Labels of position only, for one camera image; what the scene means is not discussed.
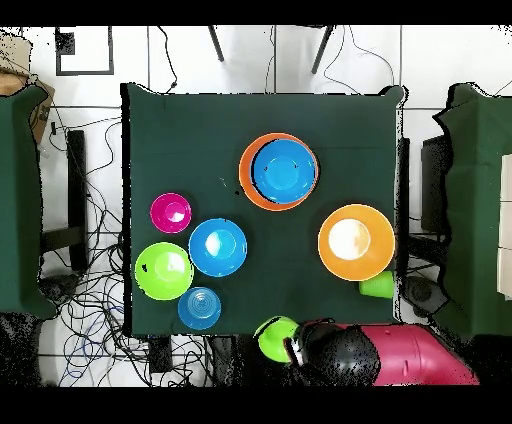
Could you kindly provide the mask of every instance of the black table leg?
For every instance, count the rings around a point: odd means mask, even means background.
[[[409,264],[407,248],[409,239],[409,146],[408,138],[398,140],[398,189],[395,222],[398,242],[396,273],[400,280],[405,278]]]
[[[85,138],[83,131],[68,132],[68,226],[78,227],[81,243],[69,246],[73,271],[87,269],[87,202],[85,187]]]
[[[219,57],[219,60],[221,62],[224,62],[224,56],[222,55],[222,50],[220,49],[219,39],[217,38],[217,33],[215,32],[214,26],[208,25],[208,30],[210,31],[213,45],[215,46],[215,50],[217,51],[217,56]]]
[[[318,53],[316,54],[315,63],[313,64],[313,69],[311,69],[312,74],[316,74],[318,71],[318,65],[320,65],[320,61],[322,60],[322,56],[324,55],[325,47],[327,46],[327,40],[332,34],[334,30],[334,25],[327,25],[325,29],[324,38],[322,38],[322,42],[320,43],[320,48],[318,49]]]

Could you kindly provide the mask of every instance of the blue bowl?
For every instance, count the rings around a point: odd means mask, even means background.
[[[188,241],[190,259],[196,268],[210,277],[225,277],[244,263],[247,240],[234,222],[223,218],[199,224]]]
[[[252,180],[262,196],[275,203],[295,202],[315,181],[315,160],[300,143],[275,140],[255,155]]]
[[[193,330],[205,330],[220,317],[220,299],[206,287],[188,289],[178,301],[178,316]]]

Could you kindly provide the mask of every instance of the chair leg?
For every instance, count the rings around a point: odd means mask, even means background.
[[[325,47],[327,46],[327,41],[334,30],[334,25],[327,25],[325,28],[324,37],[322,38],[322,42],[320,43],[320,48],[318,49],[318,53],[316,54],[315,63],[313,64],[313,69],[311,69],[312,74],[316,74],[318,71],[318,65],[320,65],[320,61],[322,60],[322,56],[324,55]]]
[[[224,56],[222,55],[222,50],[220,49],[219,39],[217,38],[215,27],[213,25],[208,25],[208,30],[210,31],[210,36],[212,37],[213,45],[215,46],[215,51],[217,52],[219,61],[224,62]]]
[[[68,132],[68,225],[78,227],[82,242],[69,247],[73,271],[87,269],[87,203],[85,138],[83,131]]]

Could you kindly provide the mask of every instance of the cardboard box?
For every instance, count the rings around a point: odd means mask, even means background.
[[[0,71],[29,76],[31,51],[30,41],[0,30]]]
[[[15,74],[0,73],[0,95],[10,96],[21,90],[27,84],[27,77]],[[48,114],[52,105],[55,90],[53,87],[36,80],[35,85],[41,87],[48,93],[48,97],[40,103],[30,115],[30,127],[32,134],[37,143],[41,143],[43,139],[46,123],[48,122]]]

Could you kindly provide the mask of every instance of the bowl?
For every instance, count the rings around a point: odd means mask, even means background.
[[[225,277],[242,266],[247,256],[247,241],[234,222],[224,218],[199,224],[188,242],[190,259],[210,277]]]
[[[253,163],[253,159],[256,156],[256,154],[267,143],[270,143],[274,140],[279,140],[279,139],[294,140],[297,143],[300,143],[310,152],[310,154],[313,157],[314,162],[315,162],[315,180],[314,180],[313,186],[306,193],[306,195],[303,196],[302,198],[300,198],[299,200],[296,200],[296,201],[290,202],[290,203],[285,203],[285,204],[279,204],[279,203],[272,202],[271,200],[266,199],[264,196],[262,196],[258,192],[258,190],[256,190],[256,188],[254,187],[253,181],[251,178],[252,163]],[[270,133],[270,134],[265,134],[265,135],[262,135],[261,137],[258,137],[245,149],[245,151],[242,154],[242,157],[240,159],[240,163],[238,165],[238,178],[240,180],[240,185],[242,186],[242,189],[244,190],[245,195],[256,206],[259,206],[260,208],[266,209],[268,211],[273,211],[273,212],[285,211],[285,210],[294,208],[295,206],[299,205],[311,194],[315,184],[318,181],[318,163],[316,161],[316,158],[315,158],[315,155],[313,154],[313,152],[311,152],[311,150],[308,148],[308,146],[305,143],[303,143],[301,140],[299,140],[297,137],[294,137],[293,135],[286,134],[286,133]]]
[[[153,225],[167,234],[183,231],[192,218],[187,199],[176,193],[158,196],[151,205],[149,214]]]
[[[276,362],[287,363],[291,361],[286,352],[284,340],[292,338],[298,327],[299,324],[290,318],[274,317],[265,321],[254,335],[261,333],[258,336],[258,345],[267,358]]]
[[[263,197],[291,203],[304,197],[315,181],[315,160],[309,149],[294,140],[265,144],[253,159],[251,175]]]
[[[326,268],[348,281],[365,281],[384,271],[395,251],[393,227],[377,209],[348,205],[334,211],[318,233]]]
[[[193,330],[205,330],[220,317],[221,304],[213,290],[194,287],[185,292],[178,302],[178,316],[183,324]]]
[[[192,284],[194,267],[187,252],[173,243],[155,243],[146,247],[135,262],[135,280],[139,288],[155,300],[173,300]]]

